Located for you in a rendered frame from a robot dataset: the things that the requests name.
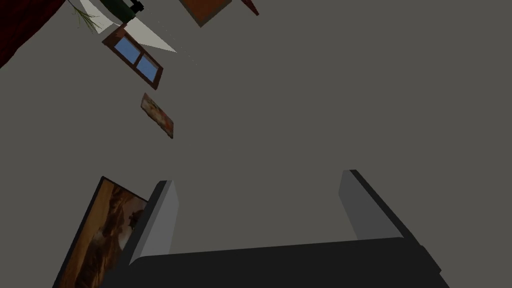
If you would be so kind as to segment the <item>brown framed window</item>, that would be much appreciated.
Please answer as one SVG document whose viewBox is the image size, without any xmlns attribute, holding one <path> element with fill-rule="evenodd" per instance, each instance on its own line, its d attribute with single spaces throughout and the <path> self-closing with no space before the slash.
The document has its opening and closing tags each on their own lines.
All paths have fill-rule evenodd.
<svg viewBox="0 0 512 288">
<path fill-rule="evenodd" d="M 127 32 L 126 26 L 123 23 L 117 27 L 102 43 L 156 90 L 164 68 Z"/>
</svg>

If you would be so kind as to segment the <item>orange brown square panel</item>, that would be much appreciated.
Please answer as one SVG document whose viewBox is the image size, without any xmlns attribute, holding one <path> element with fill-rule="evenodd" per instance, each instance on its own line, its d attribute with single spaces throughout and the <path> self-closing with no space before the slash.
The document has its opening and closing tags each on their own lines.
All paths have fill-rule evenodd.
<svg viewBox="0 0 512 288">
<path fill-rule="evenodd" d="M 179 0 L 201 28 L 233 0 Z"/>
</svg>

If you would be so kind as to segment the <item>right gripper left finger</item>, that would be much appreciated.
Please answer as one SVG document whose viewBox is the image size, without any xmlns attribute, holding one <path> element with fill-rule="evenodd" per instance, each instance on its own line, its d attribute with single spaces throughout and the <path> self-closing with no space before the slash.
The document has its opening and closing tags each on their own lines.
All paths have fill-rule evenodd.
<svg viewBox="0 0 512 288">
<path fill-rule="evenodd" d="M 129 264 L 139 258 L 170 253 L 178 210 L 175 182 L 158 182 L 128 240 Z"/>
</svg>

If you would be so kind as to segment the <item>green potted plant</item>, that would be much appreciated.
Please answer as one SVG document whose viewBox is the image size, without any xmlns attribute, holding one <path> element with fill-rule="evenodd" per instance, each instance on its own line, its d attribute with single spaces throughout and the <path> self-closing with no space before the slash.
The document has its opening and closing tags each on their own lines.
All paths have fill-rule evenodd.
<svg viewBox="0 0 512 288">
<path fill-rule="evenodd" d="M 141 0 L 65 0 L 72 8 L 78 23 L 92 33 L 101 34 L 107 28 L 123 26 L 128 32 L 140 31 L 147 26 L 138 18 L 144 10 Z"/>
</svg>

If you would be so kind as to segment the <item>dark red curtain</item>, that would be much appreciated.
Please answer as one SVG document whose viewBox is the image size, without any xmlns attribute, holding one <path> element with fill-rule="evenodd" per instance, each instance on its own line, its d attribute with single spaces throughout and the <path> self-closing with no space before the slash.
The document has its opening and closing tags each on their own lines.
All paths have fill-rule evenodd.
<svg viewBox="0 0 512 288">
<path fill-rule="evenodd" d="M 65 0 L 0 0 L 0 68 L 55 15 Z"/>
</svg>

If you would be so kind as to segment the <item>brown framed wall picture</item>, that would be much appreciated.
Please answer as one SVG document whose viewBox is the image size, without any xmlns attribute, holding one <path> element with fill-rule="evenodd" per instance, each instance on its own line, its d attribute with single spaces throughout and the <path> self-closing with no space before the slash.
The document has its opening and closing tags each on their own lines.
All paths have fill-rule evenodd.
<svg viewBox="0 0 512 288">
<path fill-rule="evenodd" d="M 52 288 L 101 288 L 146 205 L 145 199 L 103 176 Z"/>
</svg>

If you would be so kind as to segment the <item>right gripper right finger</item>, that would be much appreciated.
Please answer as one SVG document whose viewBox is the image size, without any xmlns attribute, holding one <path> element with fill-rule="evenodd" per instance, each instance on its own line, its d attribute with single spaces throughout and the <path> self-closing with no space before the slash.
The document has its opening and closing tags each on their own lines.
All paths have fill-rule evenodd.
<svg viewBox="0 0 512 288">
<path fill-rule="evenodd" d="M 358 242 L 418 245 L 418 240 L 356 169 L 344 170 L 338 196 Z"/>
</svg>

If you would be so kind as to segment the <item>small colourful wall picture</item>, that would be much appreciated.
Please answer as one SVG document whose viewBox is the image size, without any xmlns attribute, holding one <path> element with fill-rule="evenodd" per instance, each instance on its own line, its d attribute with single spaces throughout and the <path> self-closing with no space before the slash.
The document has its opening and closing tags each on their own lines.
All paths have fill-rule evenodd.
<svg viewBox="0 0 512 288">
<path fill-rule="evenodd" d="M 174 138 L 174 122 L 147 93 L 143 95 L 140 106 L 171 139 Z"/>
</svg>

